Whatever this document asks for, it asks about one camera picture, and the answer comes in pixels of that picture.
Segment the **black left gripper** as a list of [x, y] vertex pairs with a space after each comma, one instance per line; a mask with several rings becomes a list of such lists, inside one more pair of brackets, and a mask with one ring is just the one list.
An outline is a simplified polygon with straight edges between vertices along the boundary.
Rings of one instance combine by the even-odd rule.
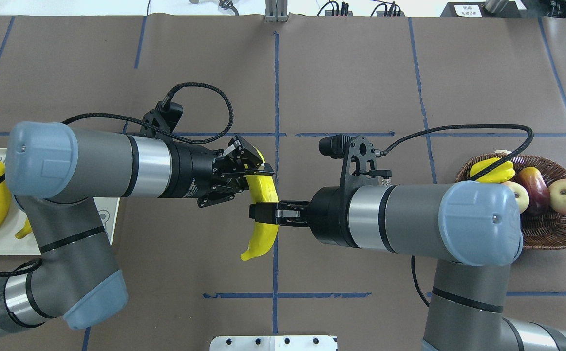
[[232, 201], [249, 191], [244, 176], [273, 176], [274, 169], [261, 152], [241, 136], [234, 136], [225, 151], [169, 142], [171, 175], [169, 198], [195, 198], [198, 207]]

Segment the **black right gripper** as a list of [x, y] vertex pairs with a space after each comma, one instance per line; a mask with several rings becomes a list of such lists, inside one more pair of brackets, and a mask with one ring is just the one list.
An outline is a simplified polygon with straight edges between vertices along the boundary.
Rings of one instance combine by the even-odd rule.
[[348, 212], [355, 190], [319, 189], [310, 201], [258, 202], [249, 207], [256, 223], [308, 227], [323, 244], [359, 248], [348, 227]]

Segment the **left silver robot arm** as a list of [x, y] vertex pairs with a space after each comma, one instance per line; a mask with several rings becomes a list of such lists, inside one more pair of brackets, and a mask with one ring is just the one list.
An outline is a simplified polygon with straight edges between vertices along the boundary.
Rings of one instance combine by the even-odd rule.
[[172, 130], [154, 117], [138, 134], [14, 127], [5, 184], [30, 220], [40, 262], [0, 274], [0, 337], [58, 317], [85, 329], [125, 307], [129, 294], [95, 198], [195, 198], [206, 207], [272, 180], [272, 167], [242, 137], [210, 150], [173, 140]]

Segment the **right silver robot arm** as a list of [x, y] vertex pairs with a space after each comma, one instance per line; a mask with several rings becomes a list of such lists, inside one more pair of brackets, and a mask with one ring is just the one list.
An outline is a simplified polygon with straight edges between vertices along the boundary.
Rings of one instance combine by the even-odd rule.
[[506, 186], [364, 182], [322, 188], [309, 202], [259, 201], [249, 217], [308, 227], [326, 244], [436, 258], [423, 351], [566, 351], [566, 331], [504, 317], [524, 245]]

